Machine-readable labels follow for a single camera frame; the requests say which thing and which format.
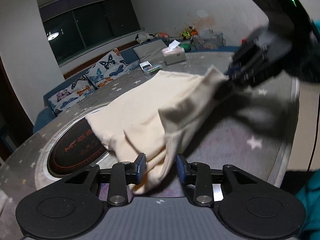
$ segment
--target metal screw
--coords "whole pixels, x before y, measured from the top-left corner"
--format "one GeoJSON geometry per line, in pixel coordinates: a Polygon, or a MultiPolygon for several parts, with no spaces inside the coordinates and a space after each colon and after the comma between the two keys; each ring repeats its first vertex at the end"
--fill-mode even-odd
{"type": "Polygon", "coordinates": [[[125,198],[120,195],[115,195],[110,198],[110,201],[114,204],[120,204],[125,201],[125,198]]]}
{"type": "Polygon", "coordinates": [[[196,200],[201,204],[207,204],[207,203],[211,202],[212,198],[207,195],[201,195],[201,196],[197,197],[196,200]]]}

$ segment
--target beige cloth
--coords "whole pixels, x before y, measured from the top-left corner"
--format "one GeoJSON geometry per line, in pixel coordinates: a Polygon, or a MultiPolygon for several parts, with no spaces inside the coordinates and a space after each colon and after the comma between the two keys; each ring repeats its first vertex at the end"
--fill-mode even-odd
{"type": "Polygon", "coordinates": [[[159,71],[86,116],[92,131],[119,161],[133,162],[140,152],[146,154],[148,173],[133,188],[136,194],[154,188],[167,175],[175,155],[186,149],[218,104],[213,95],[226,79],[215,68],[205,76],[159,71]]]}

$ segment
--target orange butterfly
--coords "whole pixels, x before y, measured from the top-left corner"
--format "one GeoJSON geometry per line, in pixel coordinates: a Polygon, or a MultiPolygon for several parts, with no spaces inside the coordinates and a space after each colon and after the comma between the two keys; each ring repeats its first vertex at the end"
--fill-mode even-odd
{"type": "Polygon", "coordinates": [[[82,96],[84,92],[90,91],[91,88],[89,86],[85,86],[85,88],[82,88],[82,90],[77,91],[77,94],[82,96]]]}
{"type": "Polygon", "coordinates": [[[118,57],[121,56],[121,55],[120,55],[120,52],[119,52],[119,50],[118,50],[117,48],[113,49],[112,51],[113,51],[114,53],[116,53],[118,57]]]}
{"type": "Polygon", "coordinates": [[[111,81],[113,81],[113,79],[110,77],[107,77],[98,85],[98,87],[101,88],[101,87],[105,86],[106,84],[110,83],[111,81]]]}

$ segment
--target black cable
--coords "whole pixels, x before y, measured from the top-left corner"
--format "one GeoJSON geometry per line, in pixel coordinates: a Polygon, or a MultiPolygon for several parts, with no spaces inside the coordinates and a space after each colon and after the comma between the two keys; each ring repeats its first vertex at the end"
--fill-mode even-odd
{"type": "Polygon", "coordinates": [[[312,150],[312,154],[311,154],[311,158],[310,158],[310,162],[309,162],[309,166],[308,166],[307,171],[310,170],[312,159],[313,159],[313,155],[315,154],[315,150],[316,150],[317,138],[318,138],[318,128],[319,128],[319,116],[320,116],[320,93],[319,93],[319,100],[318,100],[318,115],[317,115],[315,143],[313,145],[313,150],[312,150]]]}

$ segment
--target table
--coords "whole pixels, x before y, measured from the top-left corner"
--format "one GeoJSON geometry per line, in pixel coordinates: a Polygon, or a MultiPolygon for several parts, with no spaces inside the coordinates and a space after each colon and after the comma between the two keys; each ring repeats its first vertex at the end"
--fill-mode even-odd
{"type": "MultiPolygon", "coordinates": [[[[185,62],[169,66],[162,64],[167,71],[203,75],[212,65],[225,71],[230,56],[229,52],[190,52],[185,62]]],[[[9,196],[0,217],[1,240],[22,237],[14,210],[23,197],[36,190],[36,162],[40,150],[51,137],[82,115],[107,105],[149,78],[140,69],[119,77],[59,115],[9,157],[0,169],[0,187],[9,196]]],[[[221,169],[230,163],[280,186],[297,124],[298,97],[299,83],[286,73],[254,90],[247,89],[232,96],[212,112],[184,155],[189,162],[204,162],[212,169],[221,169]]],[[[190,191],[181,187],[174,168],[159,187],[148,193],[163,197],[188,194],[190,191]]],[[[102,190],[100,198],[105,197],[102,190]]]]}

